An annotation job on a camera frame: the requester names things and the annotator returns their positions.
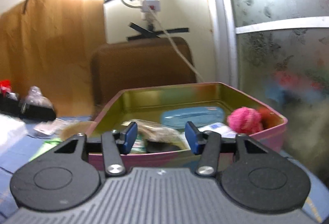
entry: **white cable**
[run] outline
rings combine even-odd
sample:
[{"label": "white cable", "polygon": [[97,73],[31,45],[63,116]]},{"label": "white cable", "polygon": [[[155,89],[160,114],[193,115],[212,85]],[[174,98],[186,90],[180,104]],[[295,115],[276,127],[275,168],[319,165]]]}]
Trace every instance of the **white cable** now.
[{"label": "white cable", "polygon": [[143,6],[133,6],[133,5],[130,5],[130,4],[126,3],[124,0],[121,0],[121,2],[122,2],[125,6],[127,6],[127,7],[131,7],[131,8],[142,8],[142,7],[143,7]]},{"label": "white cable", "polygon": [[163,28],[161,25],[159,19],[157,18],[156,14],[152,11],[152,9],[147,6],[149,11],[151,12],[152,16],[154,17],[155,21],[159,24],[160,29],[163,31],[163,33],[168,37],[170,44],[178,54],[182,58],[182,60],[187,64],[187,66],[195,73],[195,75],[200,79],[201,82],[204,82],[205,80],[202,78],[201,74],[193,67],[193,65],[184,57],[184,55],[179,51],[177,45],[175,44],[174,40],[170,37],[169,33]]}]

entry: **pink tin container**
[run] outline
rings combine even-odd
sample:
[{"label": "pink tin container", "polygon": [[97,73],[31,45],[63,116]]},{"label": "pink tin container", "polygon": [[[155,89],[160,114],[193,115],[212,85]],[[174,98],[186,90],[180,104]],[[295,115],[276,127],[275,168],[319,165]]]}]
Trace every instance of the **pink tin container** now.
[{"label": "pink tin container", "polygon": [[[120,91],[103,108],[95,123],[87,130],[87,136],[97,137],[103,132],[117,129],[130,119],[160,121],[164,111],[196,106],[218,106],[225,112],[225,118],[235,109],[249,107],[267,112],[264,130],[251,135],[267,147],[280,151],[287,119],[259,100],[223,83],[199,83],[173,86],[157,86]],[[190,150],[167,153],[129,154],[122,160],[127,169],[131,167],[190,167],[194,168],[200,159]],[[103,170],[101,154],[90,154],[89,162]],[[232,162],[232,154],[221,154],[219,168],[224,169]]]}]

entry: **brown chair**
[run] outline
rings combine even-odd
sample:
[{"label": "brown chair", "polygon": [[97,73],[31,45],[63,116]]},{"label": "brown chair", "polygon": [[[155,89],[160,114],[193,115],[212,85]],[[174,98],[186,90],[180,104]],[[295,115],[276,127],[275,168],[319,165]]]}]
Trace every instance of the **brown chair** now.
[{"label": "brown chair", "polygon": [[[186,41],[173,37],[192,63]],[[167,38],[139,39],[100,46],[91,60],[94,103],[105,105],[120,90],[195,83],[195,74]]]}]

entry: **pink pom-pom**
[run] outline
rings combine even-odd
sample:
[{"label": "pink pom-pom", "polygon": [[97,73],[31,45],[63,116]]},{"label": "pink pom-pom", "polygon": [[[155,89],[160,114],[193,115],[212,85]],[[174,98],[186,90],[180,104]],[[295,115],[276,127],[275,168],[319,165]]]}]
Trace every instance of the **pink pom-pom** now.
[{"label": "pink pom-pom", "polygon": [[262,116],[255,109],[242,107],[227,118],[229,127],[238,133],[253,134],[263,130]]}]

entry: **blue case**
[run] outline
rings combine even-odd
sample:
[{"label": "blue case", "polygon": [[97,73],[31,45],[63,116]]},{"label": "blue case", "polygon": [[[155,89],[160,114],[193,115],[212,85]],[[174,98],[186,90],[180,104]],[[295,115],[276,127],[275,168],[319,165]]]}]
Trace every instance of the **blue case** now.
[{"label": "blue case", "polygon": [[166,111],[160,117],[163,125],[173,129],[184,129],[187,121],[193,122],[196,127],[223,122],[224,111],[219,107],[193,107]]}]

